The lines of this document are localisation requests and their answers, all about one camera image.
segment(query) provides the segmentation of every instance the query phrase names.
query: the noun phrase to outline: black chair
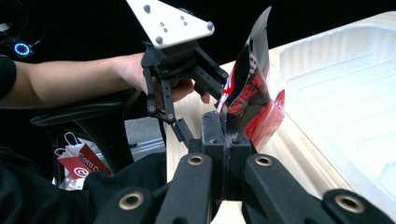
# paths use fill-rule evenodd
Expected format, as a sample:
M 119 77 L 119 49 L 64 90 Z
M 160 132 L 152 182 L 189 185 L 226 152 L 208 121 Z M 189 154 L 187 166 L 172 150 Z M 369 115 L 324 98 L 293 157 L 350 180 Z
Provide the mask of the black chair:
M 124 114 L 140 93 L 130 88 L 89 101 L 43 110 L 30 121 L 37 126 L 55 127 L 63 134 L 66 132 L 65 124 L 77 124 L 82 134 L 86 134 L 98 146 L 110 171 L 115 174 L 134 162 L 125 132 Z

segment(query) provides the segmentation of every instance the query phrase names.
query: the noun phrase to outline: white tray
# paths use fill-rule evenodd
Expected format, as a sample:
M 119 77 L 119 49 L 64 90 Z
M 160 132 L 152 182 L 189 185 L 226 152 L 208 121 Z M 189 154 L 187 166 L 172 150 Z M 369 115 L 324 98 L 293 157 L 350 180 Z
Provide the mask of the white tray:
M 395 21 L 290 43 L 279 72 L 286 113 L 356 192 L 396 220 Z

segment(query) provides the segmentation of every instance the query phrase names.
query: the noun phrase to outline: red snack bag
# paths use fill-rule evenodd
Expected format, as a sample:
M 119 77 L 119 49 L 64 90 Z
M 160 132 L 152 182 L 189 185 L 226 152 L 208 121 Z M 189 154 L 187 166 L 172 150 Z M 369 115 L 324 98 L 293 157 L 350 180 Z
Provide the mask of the red snack bag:
M 269 72 L 267 20 L 271 8 L 265 9 L 254 24 L 247 43 L 235 61 L 219 100 L 228 115 L 238 117 L 255 148 L 261 151 L 284 118 L 284 90 L 271 99 L 267 78 Z

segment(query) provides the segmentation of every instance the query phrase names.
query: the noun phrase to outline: black clothing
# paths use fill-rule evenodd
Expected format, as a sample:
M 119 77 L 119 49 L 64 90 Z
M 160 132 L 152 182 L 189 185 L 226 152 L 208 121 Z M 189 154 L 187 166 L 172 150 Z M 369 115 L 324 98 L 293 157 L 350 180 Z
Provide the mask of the black clothing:
M 16 77 L 15 63 L 8 57 L 0 55 L 0 100 L 11 90 Z
M 0 223 L 93 223 L 118 191 L 155 190 L 165 183 L 165 153 L 148 155 L 115 175 L 91 173 L 83 190 L 68 191 L 38 175 L 25 158 L 0 147 Z

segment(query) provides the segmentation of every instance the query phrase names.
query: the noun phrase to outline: human arm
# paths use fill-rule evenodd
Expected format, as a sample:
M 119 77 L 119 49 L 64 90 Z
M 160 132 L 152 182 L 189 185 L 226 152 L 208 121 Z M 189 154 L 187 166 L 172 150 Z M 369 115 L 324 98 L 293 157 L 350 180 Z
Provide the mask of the human arm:
M 88 62 L 15 62 L 17 75 L 3 108 L 55 107 L 135 87 L 147 93 L 143 53 Z M 190 81 L 173 90 L 174 101 L 192 92 Z

